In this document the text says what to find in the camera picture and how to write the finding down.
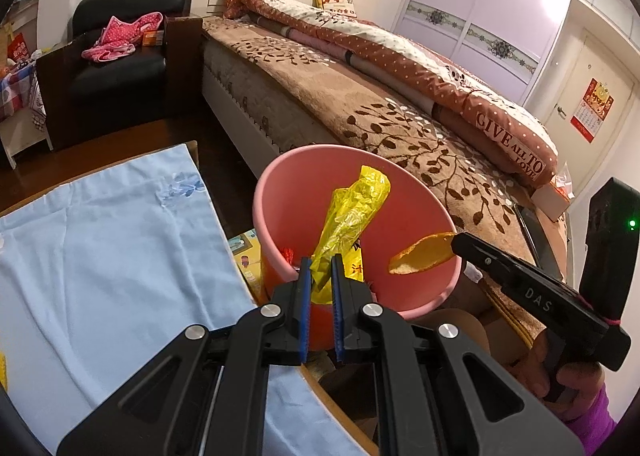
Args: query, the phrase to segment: pink trash can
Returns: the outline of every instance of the pink trash can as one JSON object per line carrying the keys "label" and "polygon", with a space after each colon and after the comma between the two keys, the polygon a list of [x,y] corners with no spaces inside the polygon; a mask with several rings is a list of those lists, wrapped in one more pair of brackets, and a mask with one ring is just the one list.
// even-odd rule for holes
{"label": "pink trash can", "polygon": [[[297,278],[280,249],[292,249],[295,264],[313,253],[332,192],[349,187],[363,165],[382,171],[391,183],[386,202],[360,237],[365,280],[372,282],[382,305],[408,321],[418,319],[452,292],[461,259],[454,256],[430,271],[404,276],[388,273],[389,259],[420,238],[456,228],[439,200],[415,176],[354,147],[299,147],[279,156],[262,173],[254,195],[254,226],[262,248],[264,287],[271,296],[275,286]],[[312,305],[309,349],[333,346],[331,306]]]}

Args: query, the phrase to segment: person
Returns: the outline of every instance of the person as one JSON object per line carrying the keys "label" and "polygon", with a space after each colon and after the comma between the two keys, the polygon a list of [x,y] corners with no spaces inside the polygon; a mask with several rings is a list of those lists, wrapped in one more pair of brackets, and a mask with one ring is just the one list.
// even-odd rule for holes
{"label": "person", "polygon": [[549,377],[542,365],[548,351],[546,330],[536,337],[524,359],[509,368],[516,380],[538,397],[580,439],[586,456],[591,456],[616,426],[609,414],[609,399],[604,385],[604,371],[597,362],[572,362],[556,375],[559,384],[577,389],[567,404],[542,400],[549,392]]}

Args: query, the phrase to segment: crumpled yellow plastic bag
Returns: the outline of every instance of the crumpled yellow plastic bag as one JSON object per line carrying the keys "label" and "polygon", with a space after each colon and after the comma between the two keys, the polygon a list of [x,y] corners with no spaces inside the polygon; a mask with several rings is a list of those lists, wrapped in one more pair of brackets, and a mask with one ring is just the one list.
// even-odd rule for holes
{"label": "crumpled yellow plastic bag", "polygon": [[336,254],[342,255],[347,277],[364,281],[362,251],[356,241],[382,207],[390,190],[391,184],[383,173],[363,165],[360,177],[351,187],[334,191],[318,246],[311,256],[312,303],[332,303],[331,259]]}

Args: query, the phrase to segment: metal rivet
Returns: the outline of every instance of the metal rivet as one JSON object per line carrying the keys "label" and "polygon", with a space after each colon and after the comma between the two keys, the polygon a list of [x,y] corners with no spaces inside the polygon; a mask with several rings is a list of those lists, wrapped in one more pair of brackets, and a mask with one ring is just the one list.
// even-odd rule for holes
{"label": "metal rivet", "polygon": [[280,315],[281,311],[282,310],[280,309],[280,306],[273,305],[271,303],[260,308],[260,313],[265,317],[277,317],[278,315]]}
{"label": "metal rivet", "polygon": [[205,333],[206,330],[202,326],[200,326],[199,324],[194,324],[184,331],[184,336],[192,341],[195,341],[198,339],[202,339]]}
{"label": "metal rivet", "polygon": [[368,305],[364,305],[362,307],[362,311],[364,315],[368,315],[369,317],[377,317],[382,315],[382,306],[378,303],[369,303]]}
{"label": "metal rivet", "polygon": [[452,339],[458,336],[458,328],[452,324],[441,324],[438,326],[438,333],[444,338]]}

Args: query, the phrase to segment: purple sleeve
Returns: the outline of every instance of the purple sleeve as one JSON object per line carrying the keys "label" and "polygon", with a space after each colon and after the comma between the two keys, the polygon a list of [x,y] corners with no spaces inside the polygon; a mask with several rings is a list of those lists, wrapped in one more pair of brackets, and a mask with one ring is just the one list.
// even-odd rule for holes
{"label": "purple sleeve", "polygon": [[609,415],[609,399],[604,386],[591,409],[581,417],[567,422],[566,426],[580,438],[586,456],[596,452],[616,426],[616,422]]}

